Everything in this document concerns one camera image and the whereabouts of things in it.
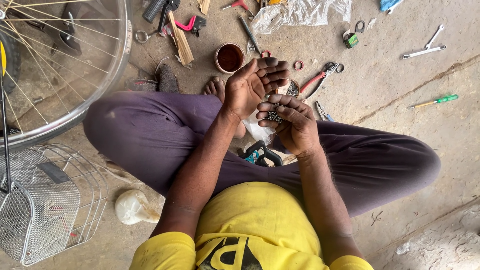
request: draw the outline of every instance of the red rubber ring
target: red rubber ring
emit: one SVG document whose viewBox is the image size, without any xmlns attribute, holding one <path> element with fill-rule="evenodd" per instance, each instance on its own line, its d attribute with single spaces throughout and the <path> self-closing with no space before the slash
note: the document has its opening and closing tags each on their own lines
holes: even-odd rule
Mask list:
<svg viewBox="0 0 480 270">
<path fill-rule="evenodd" d="M 297 68 L 297 64 L 300 63 L 301 64 L 301 67 L 300 68 Z M 302 61 L 296 61 L 295 64 L 293 65 L 293 67 L 295 68 L 296 71 L 300 71 L 303 69 L 303 62 Z"/>
<path fill-rule="evenodd" d="M 262 52 L 262 58 L 263 57 L 272 57 L 272 53 L 269 50 L 266 49 Z"/>
</svg>

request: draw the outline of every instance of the small green box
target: small green box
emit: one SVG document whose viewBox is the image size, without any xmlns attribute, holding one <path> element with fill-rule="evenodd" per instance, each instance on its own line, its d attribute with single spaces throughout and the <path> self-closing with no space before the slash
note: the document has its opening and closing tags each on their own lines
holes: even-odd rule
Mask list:
<svg viewBox="0 0 480 270">
<path fill-rule="evenodd" d="M 347 46 L 347 48 L 352 48 L 353 46 L 357 45 L 359 42 L 357 35 L 355 33 L 349 33 L 343 37 L 343 43 Z"/>
</svg>

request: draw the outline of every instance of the metal mesh basket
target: metal mesh basket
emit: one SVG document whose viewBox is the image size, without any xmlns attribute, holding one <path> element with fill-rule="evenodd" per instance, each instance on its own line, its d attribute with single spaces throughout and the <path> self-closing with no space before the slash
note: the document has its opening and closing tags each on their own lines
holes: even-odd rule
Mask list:
<svg viewBox="0 0 480 270">
<path fill-rule="evenodd" d="M 10 193 L 0 193 L 0 247 L 7 255 L 27 266 L 92 238 L 108 187 L 89 161 L 53 144 L 11 153 L 10 168 Z"/>
</svg>

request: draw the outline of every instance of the bicycle wheel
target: bicycle wheel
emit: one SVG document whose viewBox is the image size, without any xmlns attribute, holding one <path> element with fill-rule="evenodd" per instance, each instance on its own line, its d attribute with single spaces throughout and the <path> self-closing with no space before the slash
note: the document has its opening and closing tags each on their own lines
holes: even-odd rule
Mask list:
<svg viewBox="0 0 480 270">
<path fill-rule="evenodd" d="M 7 57 L 4 69 L 11 151 L 76 126 L 116 86 L 130 55 L 128 1 L 49 1 L 3 0 L 0 7 L 0 41 L 22 58 Z"/>
</svg>

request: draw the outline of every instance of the man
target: man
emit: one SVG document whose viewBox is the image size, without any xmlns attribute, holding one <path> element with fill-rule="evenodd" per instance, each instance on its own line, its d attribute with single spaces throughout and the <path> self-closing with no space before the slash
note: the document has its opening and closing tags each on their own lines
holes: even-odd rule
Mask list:
<svg viewBox="0 0 480 270">
<path fill-rule="evenodd" d="M 290 96 L 260 103 L 287 83 L 287 67 L 253 59 L 225 86 L 210 82 L 213 95 L 117 92 L 91 106 L 92 144 L 166 197 L 130 269 L 372 269 L 349 217 L 425 187 L 439 159 L 412 137 L 316 122 Z M 255 108 L 259 125 L 276 129 L 274 147 L 297 162 L 265 168 L 227 151 Z M 285 121 L 264 119 L 268 111 Z"/>
</svg>

